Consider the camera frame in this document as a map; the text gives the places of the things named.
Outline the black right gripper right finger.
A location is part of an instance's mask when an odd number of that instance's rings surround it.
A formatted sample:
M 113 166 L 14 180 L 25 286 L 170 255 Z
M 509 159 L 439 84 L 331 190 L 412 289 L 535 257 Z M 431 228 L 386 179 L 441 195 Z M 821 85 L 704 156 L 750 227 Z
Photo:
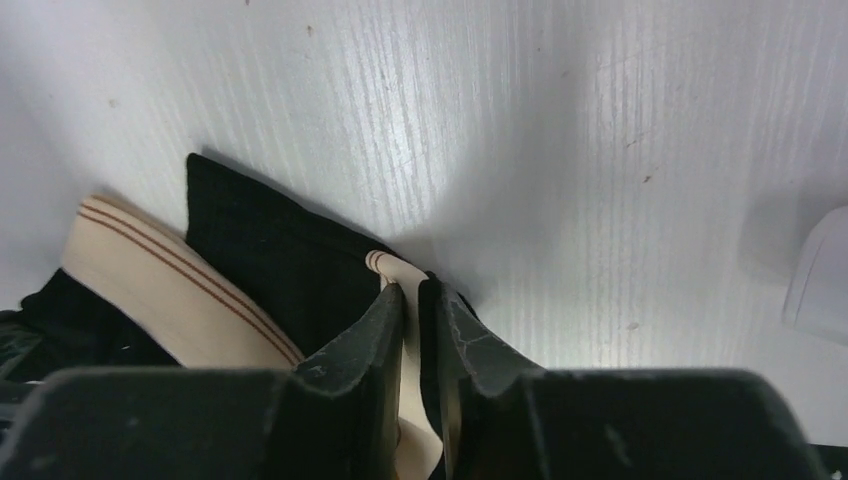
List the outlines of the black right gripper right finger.
M 506 479 L 518 472 L 504 410 L 521 375 L 542 367 L 479 319 L 453 287 L 418 286 L 421 380 L 427 419 L 442 441 L 441 479 Z

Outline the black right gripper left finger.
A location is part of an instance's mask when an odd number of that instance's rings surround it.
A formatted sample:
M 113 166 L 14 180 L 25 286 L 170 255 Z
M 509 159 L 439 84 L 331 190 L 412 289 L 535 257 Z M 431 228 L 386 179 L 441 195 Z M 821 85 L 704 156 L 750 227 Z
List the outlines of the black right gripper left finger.
M 362 317 L 295 371 L 296 479 L 390 479 L 395 473 L 404 295 L 387 285 Z

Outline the black underwear beige waistband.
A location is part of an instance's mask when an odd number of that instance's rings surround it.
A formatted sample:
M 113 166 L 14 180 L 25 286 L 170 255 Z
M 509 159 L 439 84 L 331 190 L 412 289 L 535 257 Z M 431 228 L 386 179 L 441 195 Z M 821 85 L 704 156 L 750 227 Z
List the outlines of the black underwear beige waistband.
M 59 269 L 1 315 L 1 376 L 33 383 L 88 366 L 290 369 L 358 321 L 387 286 L 407 307 L 401 479 L 446 475 L 437 277 L 387 246 L 199 154 L 177 234 L 103 194 L 79 205 Z

